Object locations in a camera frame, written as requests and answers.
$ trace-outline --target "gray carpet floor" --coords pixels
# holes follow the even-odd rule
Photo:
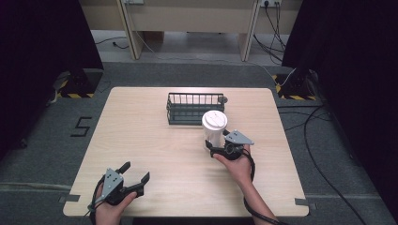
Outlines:
[[[314,166],[304,139],[304,122],[321,101],[279,99],[273,80],[258,66],[201,64],[104,63],[92,98],[59,98],[36,122],[27,147],[14,149],[0,162],[0,224],[90,224],[88,218],[66,217],[60,199],[69,194],[100,113],[115,86],[264,87],[273,91],[295,160],[310,214],[282,217],[289,224],[361,224]],[[269,73],[286,72],[267,67]],[[366,224],[396,224],[366,172],[350,157],[328,109],[307,125],[310,151],[320,171],[352,204]],[[90,129],[85,137],[70,137]],[[251,224],[249,218],[129,218],[123,224]]]

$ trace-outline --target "black cable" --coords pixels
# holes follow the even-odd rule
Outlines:
[[[103,202],[101,202],[99,205],[95,206],[95,205],[96,205],[97,192],[98,192],[98,190],[99,190],[99,188],[100,188],[100,185],[104,182],[104,180],[105,180],[105,175],[103,175],[103,176],[101,177],[101,179],[98,181],[98,183],[97,183],[97,185],[96,185],[96,188],[95,188],[95,190],[94,190],[94,193],[93,193],[93,197],[92,197],[92,199],[91,199],[91,204],[88,205],[88,212],[87,212],[87,213],[84,215],[84,217],[83,217],[83,218],[85,218],[88,214],[90,214],[90,220],[91,220],[91,223],[92,223],[93,225],[96,224],[96,209],[97,209],[100,205],[103,204]]]
[[[279,112],[279,114],[303,114],[303,115],[310,115],[309,113],[306,113],[306,112]],[[322,113],[322,114],[319,114],[319,115],[313,115],[313,117],[314,117],[315,119],[320,119],[320,120],[324,120],[324,121],[331,121],[331,119],[322,118],[321,115],[324,115],[324,114],[328,114],[328,113],[325,112],[325,113]]]
[[[323,119],[323,118],[320,118],[320,117],[317,117],[317,118],[318,118],[318,119],[325,120],[325,121],[331,121],[331,119],[330,119],[330,120],[327,120],[327,119]],[[299,125],[295,125],[295,126],[293,126],[293,127],[286,128],[284,131],[288,131],[288,130],[290,130],[290,129],[298,128],[298,127],[301,127],[301,126],[303,126],[303,125],[305,125],[305,123],[301,123],[301,124],[299,124]]]
[[[105,41],[108,41],[108,40],[112,40],[112,39],[121,39],[121,38],[126,38],[126,37],[111,37],[111,38],[104,39],[104,40],[102,40],[102,41],[100,41],[100,42],[96,42],[96,44],[101,44],[101,43],[103,43],[103,42],[105,42]]]
[[[280,17],[280,13],[278,12],[278,9],[277,9],[277,26],[278,26],[278,27],[277,27],[278,30],[277,30],[277,29],[275,28],[273,22],[272,22],[272,19],[269,17],[267,8],[268,8],[268,7],[265,7],[265,9],[266,9],[266,15],[267,15],[268,20],[269,20],[269,22],[270,22],[270,24],[271,24],[272,30],[274,31],[274,37],[275,37],[281,44],[284,45],[284,43],[283,43],[283,41],[282,41],[282,39],[281,39],[281,36],[280,36],[280,34],[279,34],[279,19],[278,19],[278,16]]]
[[[88,211],[84,214],[84,216],[80,218],[79,224],[83,224],[83,219],[84,219],[85,217],[87,217],[87,215],[88,215],[89,213],[90,213],[90,210],[88,210]]]
[[[114,46],[119,48],[119,49],[127,49],[129,47],[129,45],[126,46],[126,47],[120,47],[119,45],[116,44],[116,42],[112,42],[112,44],[114,44]]]
[[[273,43],[274,43],[274,41],[275,41],[275,38],[276,38],[276,36],[275,36],[275,34],[274,34],[274,37],[272,38],[272,41],[271,41],[270,48],[272,48]],[[280,59],[280,58],[277,58],[277,59],[278,59],[281,63],[275,62],[275,61],[272,59],[272,56],[271,56],[271,55],[269,56],[269,59],[272,61],[272,63],[274,63],[274,64],[276,64],[276,65],[281,65],[281,64],[282,64],[282,59]]]
[[[311,161],[313,162],[314,166],[316,167],[316,169],[319,171],[319,173],[321,174],[321,176],[325,179],[325,181],[330,185],[331,188],[333,188],[333,190],[340,196],[340,198],[342,198],[342,200],[348,205],[348,207],[351,208],[351,210],[355,213],[355,215],[358,217],[358,219],[360,220],[360,222],[364,225],[366,225],[365,221],[363,220],[363,218],[360,216],[360,214],[357,212],[357,210],[355,210],[355,208],[351,205],[350,202],[348,202],[348,200],[343,196],[343,194],[329,181],[329,179],[323,174],[323,172],[320,170],[320,168],[318,167],[318,165],[316,164],[316,161],[314,159],[313,153],[311,152],[310,149],[310,145],[308,144],[308,139],[307,139],[307,125],[308,122],[310,121],[310,119],[313,117],[313,115],[322,108],[323,106],[319,106],[318,108],[316,108],[307,118],[307,120],[304,123],[304,141],[305,141],[305,146],[307,148],[308,154],[310,155]]]
[[[104,91],[108,90],[109,87],[111,86],[111,83],[112,83],[112,82],[111,82],[111,81],[104,81],[104,83],[108,83],[108,85],[107,85],[104,89],[99,90],[98,87],[97,87],[97,90],[98,90],[100,93],[103,93]]]
[[[281,48],[284,50],[286,45],[283,43],[283,40],[281,38],[281,32],[279,31],[279,23],[281,21],[281,4],[279,2],[276,2],[276,30],[277,30],[277,36],[279,37],[279,42],[281,44]]]
[[[259,41],[259,40],[257,39],[257,36],[256,36],[256,35],[253,35],[253,37],[255,38],[255,40],[257,41],[258,45],[260,45],[260,47],[261,47],[262,49],[266,49],[267,51],[274,51],[274,52],[278,52],[278,53],[284,53],[284,51],[282,51],[282,50],[273,49],[273,48],[270,48],[269,46],[267,46],[267,45],[261,43],[261,41]]]
[[[242,155],[245,156],[251,164],[251,174],[250,177],[252,179],[252,181],[254,180],[254,174],[255,174],[255,163],[254,163],[254,159],[252,158],[252,155],[250,154],[250,152],[246,149],[243,149]],[[266,217],[262,214],[257,213],[256,211],[254,211],[249,204],[247,203],[246,199],[243,198],[243,203],[245,204],[246,209],[249,211],[249,213],[251,213],[253,216],[260,218],[268,223],[274,224],[274,225],[287,225],[287,223],[283,223],[280,222],[278,220],[272,219],[270,217]]]
[[[303,106],[277,106],[278,109],[289,109],[289,108],[316,108],[323,105],[303,105]]]
[[[256,36],[256,35],[253,35],[253,37],[254,37],[254,39],[257,41],[258,45],[260,45],[261,49],[264,50],[264,52],[268,53],[269,55],[272,55],[273,57],[275,57],[276,59],[278,59],[279,61],[282,62],[282,59],[272,52],[272,51],[275,51],[275,50],[273,50],[272,48],[270,48],[270,47],[266,46],[265,44],[261,43],[261,42],[257,39],[257,36]]]

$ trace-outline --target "black metal basket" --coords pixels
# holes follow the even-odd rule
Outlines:
[[[227,98],[220,93],[169,93],[169,125],[202,125],[203,115],[212,110],[224,111]]]

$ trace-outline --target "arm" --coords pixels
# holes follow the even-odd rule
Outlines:
[[[250,152],[249,145],[245,145],[244,147],[246,150],[248,150],[248,152]],[[242,193],[248,205],[254,211],[268,218],[277,220],[277,218],[273,215],[271,210],[268,208],[267,204],[261,198],[255,186],[253,185],[251,179],[251,163],[245,156],[241,156],[240,158],[234,161],[230,161],[225,157],[217,154],[215,154],[213,157],[216,158],[220,163],[222,163],[226,167],[226,169],[231,173],[235,182],[237,182],[237,185],[242,190]],[[270,224],[258,217],[253,217],[253,220],[255,225]]]
[[[97,198],[102,193],[103,183],[97,191]],[[107,202],[98,203],[96,205],[96,224],[97,225],[119,225],[122,213],[125,208],[135,199],[136,192],[132,192],[118,205],[110,205]]]

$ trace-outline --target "wooden table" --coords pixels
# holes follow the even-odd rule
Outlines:
[[[145,195],[133,201],[124,216],[249,217],[240,189],[228,171],[203,146],[201,126],[171,126],[169,92],[223,93],[228,97],[227,129],[237,129],[255,144],[254,184],[276,216],[303,217],[307,206],[299,176],[271,91],[266,88],[117,87],[106,102],[70,191],[64,213],[87,212],[94,187],[107,168],[126,161],[125,186],[150,172]]]

